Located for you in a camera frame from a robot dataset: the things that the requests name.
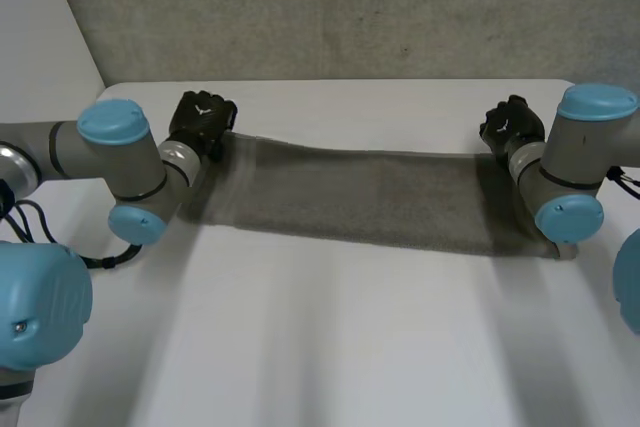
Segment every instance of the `gray cloth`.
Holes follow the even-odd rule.
[[[558,257],[490,155],[338,151],[231,134],[188,221],[463,254]]]

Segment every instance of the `black cable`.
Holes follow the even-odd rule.
[[[47,224],[47,216],[40,207],[40,205],[32,200],[19,200],[15,203],[15,209],[20,215],[24,227],[21,227],[18,222],[11,216],[6,215],[4,219],[7,221],[9,226],[13,229],[13,232],[16,234],[16,237],[20,239],[22,243],[25,244],[35,244],[35,240],[31,233],[31,229],[29,227],[29,219],[22,209],[22,205],[28,205],[36,210],[38,213],[38,219],[40,220],[40,226],[42,227],[42,232],[44,232],[47,240],[52,244],[57,244],[58,241],[51,234],[51,230],[49,229],[49,225]],[[88,269],[113,269],[117,265],[124,264],[125,262],[133,259],[138,253],[142,250],[142,246],[140,245],[130,245],[127,250],[122,252],[120,255],[116,255],[113,257],[105,257],[103,259],[94,259],[91,257],[83,257],[80,258],[84,261],[85,265]]]
[[[33,235],[31,234],[31,229],[29,228],[29,219],[27,218],[27,214],[24,213],[24,210],[19,205],[16,205],[14,207],[20,215],[20,218],[22,219],[22,230],[24,234],[30,242],[34,242]]]
[[[618,184],[620,187],[622,187],[622,190],[624,190],[627,194],[640,200],[640,192],[638,192],[637,190],[633,190],[631,187],[625,184],[622,179],[614,179],[614,182]]]
[[[36,212],[38,213],[38,219],[40,220],[40,226],[42,227],[42,232],[44,233],[44,236],[52,244],[57,244],[58,241],[53,237],[53,235],[51,235],[51,231],[49,230],[49,225],[47,224],[47,216],[44,213],[44,210],[42,209],[42,207],[40,207],[40,204],[34,202],[33,200],[23,199],[16,202],[16,207],[20,207],[21,205],[28,205],[36,210]]]
[[[117,265],[129,262],[136,255],[138,255],[138,252],[140,252],[140,250],[142,250],[141,245],[130,245],[127,250],[125,250],[120,255],[116,255],[115,257],[105,257],[103,259],[82,257],[82,260],[84,260],[84,263],[86,264],[88,269],[113,269]]]
[[[5,215],[4,220],[6,220],[7,223],[11,226],[13,232],[16,234],[16,237],[18,237],[18,239],[20,239],[23,244],[33,244],[33,239],[27,237],[27,233],[22,230],[22,228],[18,225],[18,222],[16,222],[13,217],[7,214]]]

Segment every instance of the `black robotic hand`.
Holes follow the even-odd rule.
[[[169,125],[169,140],[191,147],[201,158],[219,161],[223,154],[222,135],[232,130],[238,108],[230,100],[204,90],[185,92]]]
[[[511,95],[486,114],[480,125],[480,138],[489,146],[500,165],[508,168],[509,157],[530,142],[544,142],[544,124],[527,101]]]

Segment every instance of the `gray arm segment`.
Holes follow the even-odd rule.
[[[556,243],[585,240],[602,225],[595,197],[609,169],[640,166],[637,98],[619,87],[571,87],[541,158],[525,147],[510,158],[510,170],[536,225]]]
[[[141,125],[146,130],[136,132],[133,140],[106,137],[103,142],[83,136],[75,121],[0,124],[0,178],[13,200],[49,180],[103,178],[116,200],[109,218],[114,233],[132,244],[152,243],[185,199],[200,168],[200,156],[172,140],[156,147],[146,119]],[[153,227],[153,222],[160,227]],[[160,230],[152,237],[132,235],[132,229],[140,228],[136,223]]]

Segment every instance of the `blue joint cap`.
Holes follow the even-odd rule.
[[[627,89],[581,84],[566,90],[558,105],[558,115],[582,122],[605,122],[633,115],[637,108],[638,97]]]
[[[640,230],[622,244],[613,264],[613,293],[620,315],[635,334],[640,334]]]
[[[101,145],[129,145],[149,133],[149,122],[133,100],[96,102],[77,122],[78,132],[89,142]]]
[[[109,228],[122,240],[133,245],[156,243],[167,224],[151,212],[130,205],[116,205],[109,213]]]
[[[586,194],[564,195],[538,210],[536,226],[556,244],[575,244],[595,234],[604,221],[602,204]]]
[[[65,357],[92,305],[77,254],[58,244],[0,243],[0,367],[30,371]]]

